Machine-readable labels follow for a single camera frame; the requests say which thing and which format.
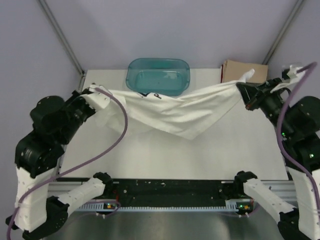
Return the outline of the white t shirt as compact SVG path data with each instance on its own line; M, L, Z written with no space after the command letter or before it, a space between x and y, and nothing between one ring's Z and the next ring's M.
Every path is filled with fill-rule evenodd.
M223 118L240 101L237 83L246 83L254 75L250 69L236 79L220 83L220 69L191 70L196 83L206 87L179 97L154 92L147 96L123 90L110 93L123 105L128 117L127 134L160 130L192 140Z

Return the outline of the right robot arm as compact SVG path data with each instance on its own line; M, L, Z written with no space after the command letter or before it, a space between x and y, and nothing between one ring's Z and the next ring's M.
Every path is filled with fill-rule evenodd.
M276 222L285 240L318 240L320 208L315 183L320 186L320 100L305 96L285 112L280 136L285 165L292 177L297 207L285 202L250 171L234 177L233 192L239 198L253 198Z

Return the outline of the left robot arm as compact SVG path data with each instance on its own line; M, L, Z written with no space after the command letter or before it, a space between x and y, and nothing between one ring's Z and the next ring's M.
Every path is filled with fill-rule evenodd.
M6 219L9 230L21 230L25 240L41 240L59 231L70 215L90 200L109 198L114 191L112 178L97 172L87 182L59 196L49 196L54 171L77 130L88 118L114 100L98 85L74 91L64 100L52 95L42 98L30 112L32 131L15 149L18 187L15 210Z

